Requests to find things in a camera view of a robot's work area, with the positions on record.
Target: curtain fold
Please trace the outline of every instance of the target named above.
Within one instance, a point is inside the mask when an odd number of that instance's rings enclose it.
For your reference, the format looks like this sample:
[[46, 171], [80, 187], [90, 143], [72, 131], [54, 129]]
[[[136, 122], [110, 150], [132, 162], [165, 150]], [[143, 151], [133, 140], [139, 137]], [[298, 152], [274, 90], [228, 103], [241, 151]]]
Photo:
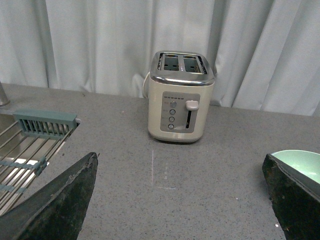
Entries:
[[320, 1], [2, 0], [3, 83], [142, 97], [155, 52], [196, 52], [212, 105], [320, 116]]

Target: black plastic part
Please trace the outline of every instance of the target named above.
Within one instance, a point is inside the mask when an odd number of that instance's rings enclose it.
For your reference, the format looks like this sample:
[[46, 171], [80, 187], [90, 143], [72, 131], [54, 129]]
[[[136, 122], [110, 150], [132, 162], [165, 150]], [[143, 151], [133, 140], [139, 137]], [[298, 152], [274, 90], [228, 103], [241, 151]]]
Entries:
[[320, 239], [320, 199], [294, 176], [281, 161], [267, 154], [262, 171], [275, 216], [287, 240]]
[[91, 152], [0, 217], [0, 240], [76, 240], [95, 187]]

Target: cream toaster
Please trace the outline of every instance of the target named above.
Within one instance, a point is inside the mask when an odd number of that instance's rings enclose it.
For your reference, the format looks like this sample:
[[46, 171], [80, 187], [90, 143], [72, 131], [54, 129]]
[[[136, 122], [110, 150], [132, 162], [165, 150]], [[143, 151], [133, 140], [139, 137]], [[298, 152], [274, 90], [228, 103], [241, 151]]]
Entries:
[[213, 71], [201, 54], [157, 52], [148, 79], [151, 136], [189, 143], [201, 138], [214, 83]]

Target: toaster slot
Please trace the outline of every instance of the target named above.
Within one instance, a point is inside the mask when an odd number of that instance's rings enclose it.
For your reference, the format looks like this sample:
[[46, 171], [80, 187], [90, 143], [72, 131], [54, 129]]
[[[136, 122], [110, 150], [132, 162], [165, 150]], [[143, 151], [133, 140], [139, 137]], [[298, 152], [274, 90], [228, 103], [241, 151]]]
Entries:
[[185, 70], [187, 72], [201, 73], [197, 58], [195, 56], [183, 56], [183, 61]]
[[174, 54], [166, 54], [164, 58], [164, 70], [179, 71], [178, 56]]

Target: chrome trim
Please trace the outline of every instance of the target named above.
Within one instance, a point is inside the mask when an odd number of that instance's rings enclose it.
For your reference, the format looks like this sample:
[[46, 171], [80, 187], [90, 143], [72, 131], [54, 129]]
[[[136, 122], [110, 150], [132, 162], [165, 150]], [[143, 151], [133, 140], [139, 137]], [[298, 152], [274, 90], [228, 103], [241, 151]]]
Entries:
[[[159, 58], [162, 54], [161, 63], [159, 65]], [[177, 55], [178, 56], [178, 71], [175, 70], [164, 70], [165, 65], [165, 55]], [[186, 71], [184, 57], [183, 56], [193, 56], [196, 57], [197, 64], [200, 68], [200, 72], [190, 72]], [[209, 66], [207, 59], [195, 52], [182, 52], [182, 51], [158, 51], [151, 62], [150, 67], [150, 78], [155, 82], [168, 84], [168, 85], [179, 85], [179, 86], [194, 86], [194, 87], [204, 87], [214, 84], [215, 76]]]

